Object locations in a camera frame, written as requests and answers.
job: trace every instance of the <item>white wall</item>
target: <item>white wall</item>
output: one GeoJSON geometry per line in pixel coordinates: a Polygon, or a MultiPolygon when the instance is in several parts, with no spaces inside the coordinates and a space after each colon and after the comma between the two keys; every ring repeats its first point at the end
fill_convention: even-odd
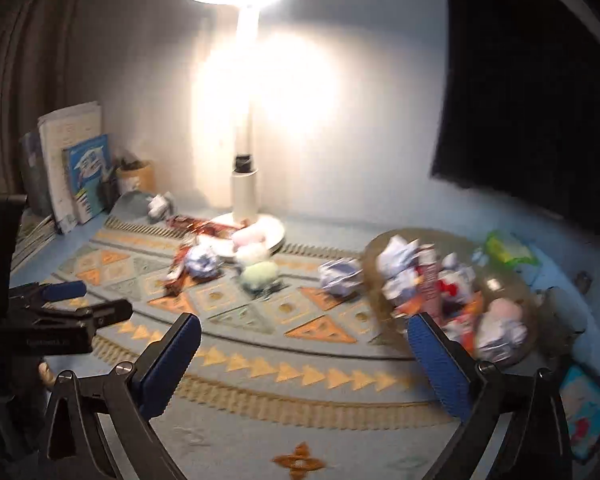
{"type": "MultiPolygon", "coordinates": [[[[158,186],[229,205],[236,12],[190,0],[80,0],[67,82],[158,186]]],[[[507,228],[600,290],[600,243],[506,197],[428,177],[446,70],[445,0],[282,0],[251,67],[264,209],[480,240],[507,228]]],[[[600,321],[600,294],[591,302],[600,321]]]]}

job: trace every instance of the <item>black curtain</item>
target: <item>black curtain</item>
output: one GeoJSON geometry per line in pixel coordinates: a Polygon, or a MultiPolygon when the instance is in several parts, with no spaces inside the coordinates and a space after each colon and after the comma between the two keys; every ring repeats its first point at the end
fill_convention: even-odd
{"type": "Polygon", "coordinates": [[[448,0],[432,174],[600,234],[600,44],[559,0],[448,0]]]}

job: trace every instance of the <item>blue gripper pad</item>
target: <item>blue gripper pad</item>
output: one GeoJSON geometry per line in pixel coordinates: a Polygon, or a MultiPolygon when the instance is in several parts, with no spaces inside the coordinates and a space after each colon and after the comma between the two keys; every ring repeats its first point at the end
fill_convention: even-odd
{"type": "MultiPolygon", "coordinates": [[[[164,413],[180,379],[200,346],[202,336],[200,320],[193,314],[181,314],[181,316],[189,317],[141,383],[133,388],[134,397],[139,402],[138,411],[144,420],[164,413]]],[[[149,345],[144,352],[149,351],[152,345],[159,345],[162,341],[171,338],[170,332],[171,330],[160,341],[149,345]]]]}
{"type": "Polygon", "coordinates": [[[420,315],[409,318],[407,334],[411,350],[445,411],[468,421],[473,403],[467,376],[420,315]]]}
{"type": "Polygon", "coordinates": [[[87,286],[84,282],[52,283],[45,285],[42,289],[42,297],[45,301],[62,301],[72,298],[81,298],[87,293],[87,286]]]}

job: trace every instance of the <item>book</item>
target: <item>book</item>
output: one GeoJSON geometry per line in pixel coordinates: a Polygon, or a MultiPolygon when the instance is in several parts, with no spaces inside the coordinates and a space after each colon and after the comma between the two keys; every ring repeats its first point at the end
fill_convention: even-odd
{"type": "Polygon", "coordinates": [[[11,257],[11,272],[21,267],[34,254],[56,237],[55,223],[51,215],[43,218],[27,208],[20,220],[16,248],[11,257]]]}
{"type": "Polygon", "coordinates": [[[76,218],[84,224],[104,205],[98,195],[98,186],[109,179],[111,158],[106,135],[84,140],[62,150],[69,190],[75,201],[76,218]]]}
{"type": "Polygon", "coordinates": [[[20,138],[20,174],[31,210],[43,218],[53,214],[40,132],[33,129],[20,138]]]}
{"type": "Polygon", "coordinates": [[[62,150],[99,136],[102,133],[102,110],[97,102],[61,108],[38,118],[38,131],[54,216],[60,230],[67,233],[77,221],[62,150]]]}

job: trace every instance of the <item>desk lamp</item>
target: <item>desk lamp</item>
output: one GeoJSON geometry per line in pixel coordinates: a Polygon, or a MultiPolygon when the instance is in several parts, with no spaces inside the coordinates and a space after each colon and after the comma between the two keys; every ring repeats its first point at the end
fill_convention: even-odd
{"type": "MultiPolygon", "coordinates": [[[[232,5],[239,9],[236,30],[236,46],[246,65],[246,54],[253,47],[258,35],[260,9],[277,0],[195,0],[206,4],[232,5]]],[[[253,162],[251,145],[251,100],[250,84],[244,82],[244,88],[235,104],[237,120],[235,122],[235,165],[232,173],[233,212],[214,219],[222,224],[256,223],[266,236],[266,245],[275,250],[284,238],[284,226],[277,218],[258,214],[256,197],[256,169],[253,162]]],[[[216,252],[221,256],[233,256],[233,248],[227,240],[210,239],[216,252]]]]}

